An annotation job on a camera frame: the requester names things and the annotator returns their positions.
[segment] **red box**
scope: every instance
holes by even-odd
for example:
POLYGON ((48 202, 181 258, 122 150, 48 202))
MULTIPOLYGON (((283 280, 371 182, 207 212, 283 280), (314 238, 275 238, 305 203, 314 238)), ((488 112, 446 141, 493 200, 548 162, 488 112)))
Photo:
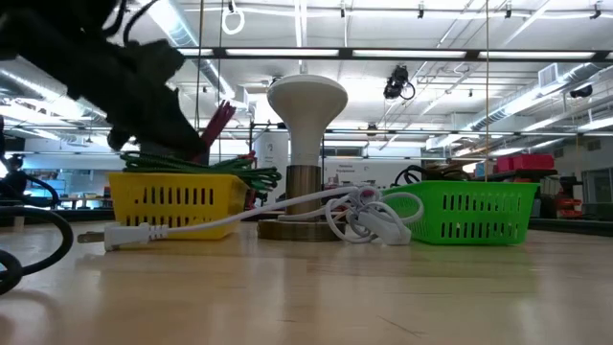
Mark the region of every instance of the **red box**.
POLYGON ((555 165, 551 154, 520 154, 512 159, 514 170, 552 170, 555 165))
POLYGON ((511 172, 513 168, 513 157, 500 157, 496 160, 496 167, 499 173, 511 172))

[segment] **green basket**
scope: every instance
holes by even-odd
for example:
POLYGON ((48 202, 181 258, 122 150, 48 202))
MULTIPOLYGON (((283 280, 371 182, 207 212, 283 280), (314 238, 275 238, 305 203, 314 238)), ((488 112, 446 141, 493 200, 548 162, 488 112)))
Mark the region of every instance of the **green basket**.
MULTIPOLYGON (((519 244, 526 239, 536 183, 423 181, 384 191, 412 193, 423 202, 413 239, 432 244, 519 244)), ((418 204, 399 197, 386 203, 402 218, 418 204)))

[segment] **workbench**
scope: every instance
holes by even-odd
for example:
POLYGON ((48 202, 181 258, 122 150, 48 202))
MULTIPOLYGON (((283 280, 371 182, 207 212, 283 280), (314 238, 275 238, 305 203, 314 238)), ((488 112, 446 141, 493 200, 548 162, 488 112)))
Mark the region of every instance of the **workbench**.
MULTIPOLYGON (((102 223, 74 224, 75 232, 102 223)), ((0 235, 23 263, 59 234, 0 235)), ((77 244, 0 297, 0 344, 613 343, 613 239, 530 231, 518 246, 160 241, 77 244)))

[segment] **green cable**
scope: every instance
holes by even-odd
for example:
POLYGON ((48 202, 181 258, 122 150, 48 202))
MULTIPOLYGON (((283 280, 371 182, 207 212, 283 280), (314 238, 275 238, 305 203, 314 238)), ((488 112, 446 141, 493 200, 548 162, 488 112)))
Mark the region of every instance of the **green cable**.
POLYGON ((223 173, 240 178, 252 189, 272 191, 282 176, 277 168, 251 169, 252 161, 235 158, 207 167, 174 157, 139 151, 127 151, 120 156, 125 161, 126 173, 223 173))

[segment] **lamp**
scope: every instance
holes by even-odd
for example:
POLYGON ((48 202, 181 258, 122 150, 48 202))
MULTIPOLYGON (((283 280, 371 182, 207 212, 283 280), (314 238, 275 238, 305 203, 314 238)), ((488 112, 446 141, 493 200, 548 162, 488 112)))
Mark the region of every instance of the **lamp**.
MULTIPOLYGON (((286 198, 321 191, 322 169, 317 165, 319 148, 329 123, 347 105, 347 91, 325 77, 296 75, 284 77, 268 89, 268 102, 289 130, 291 162, 285 179, 286 198)), ((314 200, 287 207, 287 215, 299 215, 320 208, 314 200)), ((337 240, 326 222, 263 220, 260 238, 294 241, 337 240)))

